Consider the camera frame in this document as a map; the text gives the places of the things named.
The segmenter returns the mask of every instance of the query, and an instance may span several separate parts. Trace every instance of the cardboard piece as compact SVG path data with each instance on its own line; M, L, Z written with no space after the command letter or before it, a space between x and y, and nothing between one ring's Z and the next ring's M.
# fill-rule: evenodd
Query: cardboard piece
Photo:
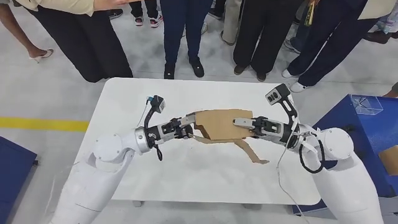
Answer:
M203 144L233 142L249 156L253 163L267 164L269 162L261 160L250 145L243 140L246 137L253 136L253 133L246 128L240 128L233 124L235 118L253 118L252 111L239 109L209 110L196 112L195 115L195 129L199 130L204 137L194 136L193 138L197 141Z
M389 175L398 175L398 145L379 153Z

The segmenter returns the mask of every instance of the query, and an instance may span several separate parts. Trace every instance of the gray floor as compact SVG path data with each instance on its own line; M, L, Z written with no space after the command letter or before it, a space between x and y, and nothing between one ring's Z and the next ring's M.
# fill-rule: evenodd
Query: gray floor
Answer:
M40 64L28 60L20 44L0 26L0 116L25 118L90 120L104 82L84 81L41 25L23 9L14 10L27 35L43 49L55 49L54 55ZM124 50L139 78L162 78L164 50L162 27L151 29L133 24L125 14L113 21ZM222 24L207 18L208 32L203 36L200 57L206 76L202 80L256 82L253 71L241 76L233 73L233 47L219 37ZM317 86L293 98L303 123L314 124L348 93L382 95L398 81L398 41L386 45L362 41L350 56ZM266 82L286 83L281 71L297 55L281 49L273 72ZM176 78L197 80L187 60L187 43L182 40ZM45 223L55 208L60 189L67 178L83 133L26 131L0 129L0 135L39 155L41 166L30 177L30 184L21 194L18 209L10 223ZM54 185L54 194L49 201ZM246 210L240 205L147 203L134 208L129 202L111 202L95 223L305 223L290 214L284 206L263 206L261 211ZM336 223L311 219L311 223Z

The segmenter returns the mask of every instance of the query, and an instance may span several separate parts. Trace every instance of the blue pants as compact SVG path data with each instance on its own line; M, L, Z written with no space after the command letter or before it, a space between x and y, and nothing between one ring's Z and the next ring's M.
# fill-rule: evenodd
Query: blue pants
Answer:
M213 0L160 0L164 18L166 63L175 64L184 27L187 32L188 56L197 60L201 28Z
M319 2L303 50L287 68L291 75L301 75L298 79L300 84L317 84L351 53L373 27L377 19L358 20L362 10L363 7L353 9L344 0Z

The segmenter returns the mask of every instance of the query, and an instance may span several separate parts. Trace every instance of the finger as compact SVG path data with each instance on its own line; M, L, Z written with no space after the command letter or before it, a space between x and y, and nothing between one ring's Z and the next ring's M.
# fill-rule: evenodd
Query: finger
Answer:
M118 6L121 6L123 4L127 4L130 0L115 0L115 4L117 4Z

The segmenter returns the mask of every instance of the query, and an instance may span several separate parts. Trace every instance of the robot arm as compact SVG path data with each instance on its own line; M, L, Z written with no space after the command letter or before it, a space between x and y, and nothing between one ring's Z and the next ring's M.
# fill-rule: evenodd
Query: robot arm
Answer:
M280 103L289 116L289 124L269 120L238 118L234 124L250 129L255 138L286 146L298 153L300 163L312 174L322 200L340 223L383 224L376 188L364 164L354 152L351 137L342 129L315 130L295 126L297 111L282 84L266 95L270 104ZM325 161L337 161L331 169Z

